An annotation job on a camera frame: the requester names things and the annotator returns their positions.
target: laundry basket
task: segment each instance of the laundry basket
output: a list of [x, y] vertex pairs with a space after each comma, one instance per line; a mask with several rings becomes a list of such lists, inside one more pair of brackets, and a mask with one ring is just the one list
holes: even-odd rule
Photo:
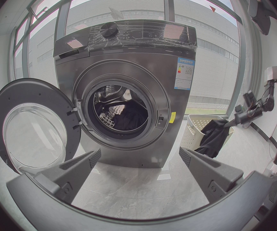
[[[204, 137], [204, 134], [201, 132], [201, 130], [211, 120], [219, 120], [219, 119], [222, 119], [222, 117], [218, 115], [188, 115], [187, 119], [188, 119], [188, 123], [183, 133], [180, 146], [194, 151], [199, 147], [199, 144], [202, 138]], [[229, 140], [233, 132], [234, 132], [234, 129], [230, 127], [229, 135], [227, 136], [223, 145], [225, 145], [225, 143]]]

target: warning sticker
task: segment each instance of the warning sticker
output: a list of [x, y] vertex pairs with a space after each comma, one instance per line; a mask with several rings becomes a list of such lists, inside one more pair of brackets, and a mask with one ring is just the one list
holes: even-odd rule
[[173, 123], [175, 121], [175, 117], [176, 117], [176, 112], [172, 112], [169, 123]]
[[190, 90], [193, 72], [194, 60], [178, 57], [177, 72], [175, 79], [175, 89]]

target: washing machine door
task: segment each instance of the washing machine door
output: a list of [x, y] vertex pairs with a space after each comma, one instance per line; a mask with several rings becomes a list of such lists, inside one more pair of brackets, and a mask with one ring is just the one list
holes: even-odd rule
[[0, 91], [0, 156], [17, 173], [35, 175], [73, 158], [81, 137], [75, 106], [39, 79], [17, 79]]

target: gray tile floor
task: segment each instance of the gray tile floor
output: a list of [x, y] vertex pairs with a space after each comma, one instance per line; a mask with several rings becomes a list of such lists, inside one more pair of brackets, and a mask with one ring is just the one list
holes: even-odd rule
[[[118, 167], [97, 163], [72, 205], [93, 213], [125, 219], [162, 218], [189, 212], [208, 200], [179, 156], [186, 128], [183, 121], [172, 152], [162, 169]], [[252, 129], [235, 128], [217, 160], [238, 167], [244, 177], [263, 172], [270, 161], [269, 143]], [[77, 156], [84, 153], [80, 147]]]

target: washing machine drum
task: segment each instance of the washing machine drum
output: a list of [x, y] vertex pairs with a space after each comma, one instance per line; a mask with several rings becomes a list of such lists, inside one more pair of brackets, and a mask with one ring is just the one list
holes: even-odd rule
[[126, 87], [100, 87], [92, 94], [89, 102], [99, 123], [112, 133], [137, 134], [147, 124], [148, 111], [145, 103]]

